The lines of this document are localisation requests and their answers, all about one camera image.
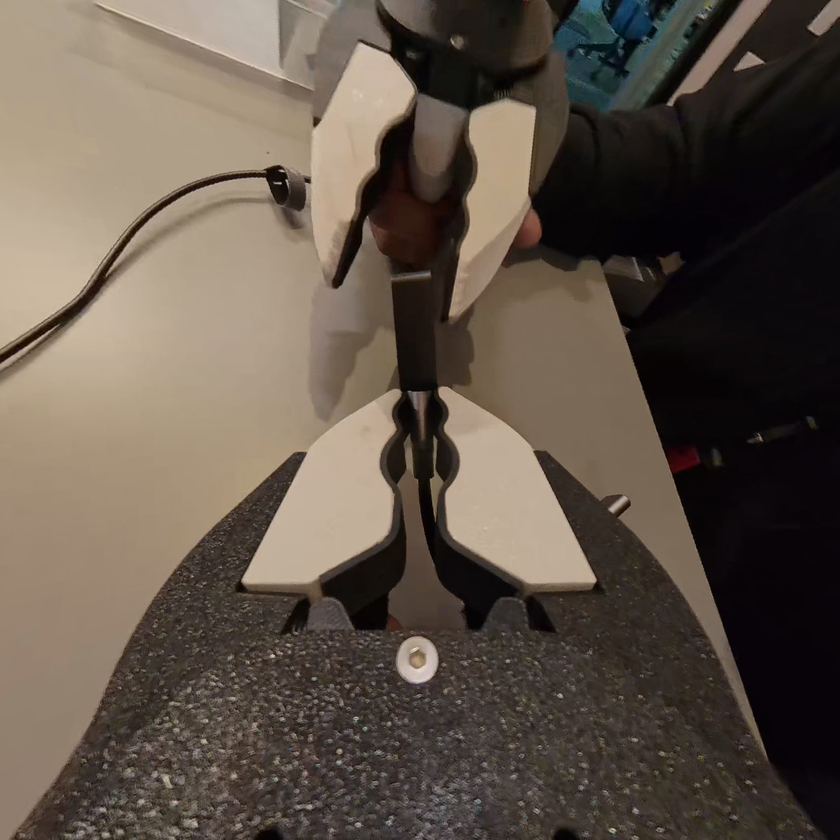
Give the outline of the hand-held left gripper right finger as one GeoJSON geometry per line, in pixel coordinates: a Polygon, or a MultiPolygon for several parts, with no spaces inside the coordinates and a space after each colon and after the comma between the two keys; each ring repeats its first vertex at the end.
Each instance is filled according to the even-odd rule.
{"type": "Polygon", "coordinates": [[[438,579],[479,616],[503,597],[588,592],[596,575],[531,445],[443,386],[436,393],[438,579]]]}

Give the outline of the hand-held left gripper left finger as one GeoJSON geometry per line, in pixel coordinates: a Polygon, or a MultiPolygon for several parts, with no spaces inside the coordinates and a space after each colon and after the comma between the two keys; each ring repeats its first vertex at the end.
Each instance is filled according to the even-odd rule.
{"type": "Polygon", "coordinates": [[[241,579],[247,593],[329,597],[351,616],[388,598],[406,566],[403,405],[391,390],[310,447],[241,579]]]}

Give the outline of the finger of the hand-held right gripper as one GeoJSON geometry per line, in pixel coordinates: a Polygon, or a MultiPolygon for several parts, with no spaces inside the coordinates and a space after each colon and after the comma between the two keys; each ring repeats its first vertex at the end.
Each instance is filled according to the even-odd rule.
{"type": "Polygon", "coordinates": [[[530,178],[536,108],[497,100],[473,110],[465,130],[465,186],[448,271],[444,318],[459,320],[487,289],[531,207],[530,178]]]}
{"type": "Polygon", "coordinates": [[[417,89],[382,49],[357,43],[311,138],[311,231],[326,284],[342,286],[387,180],[383,150],[406,136],[417,89]]]}

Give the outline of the black usb hub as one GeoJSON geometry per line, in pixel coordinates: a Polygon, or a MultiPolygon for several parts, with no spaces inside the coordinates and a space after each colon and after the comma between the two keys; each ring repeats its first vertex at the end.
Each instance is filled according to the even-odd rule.
{"type": "Polygon", "coordinates": [[[438,301],[432,273],[394,274],[391,289],[398,384],[404,392],[433,392],[438,387],[438,301]]]}

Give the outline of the person's right forearm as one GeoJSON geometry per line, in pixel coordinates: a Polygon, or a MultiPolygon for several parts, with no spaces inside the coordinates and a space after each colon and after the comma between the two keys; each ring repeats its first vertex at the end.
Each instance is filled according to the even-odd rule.
{"type": "Polygon", "coordinates": [[[700,256],[834,175],[839,40],[712,79],[672,105],[570,111],[532,206],[570,257],[700,256]]]}

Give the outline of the person's right hand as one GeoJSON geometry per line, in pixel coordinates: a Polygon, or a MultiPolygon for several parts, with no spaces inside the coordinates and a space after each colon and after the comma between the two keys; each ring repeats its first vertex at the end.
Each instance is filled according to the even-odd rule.
{"type": "Polygon", "coordinates": [[[407,163],[394,164],[388,186],[369,214],[375,244],[403,268],[428,269],[459,207],[454,188],[435,203],[420,199],[413,192],[407,163]]]}

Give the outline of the white printed paper sheet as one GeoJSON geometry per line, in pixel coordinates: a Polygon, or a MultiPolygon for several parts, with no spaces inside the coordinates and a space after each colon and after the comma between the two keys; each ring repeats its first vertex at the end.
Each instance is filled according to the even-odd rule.
{"type": "Polygon", "coordinates": [[[323,16],[303,2],[98,1],[111,14],[292,85],[313,89],[323,16]]]}

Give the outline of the person's black clothing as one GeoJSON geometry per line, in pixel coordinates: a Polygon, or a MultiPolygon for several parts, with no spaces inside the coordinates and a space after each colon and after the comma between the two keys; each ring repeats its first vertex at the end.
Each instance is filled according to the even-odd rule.
{"type": "Polygon", "coordinates": [[[770,757],[838,838],[838,172],[627,337],[770,757]]]}

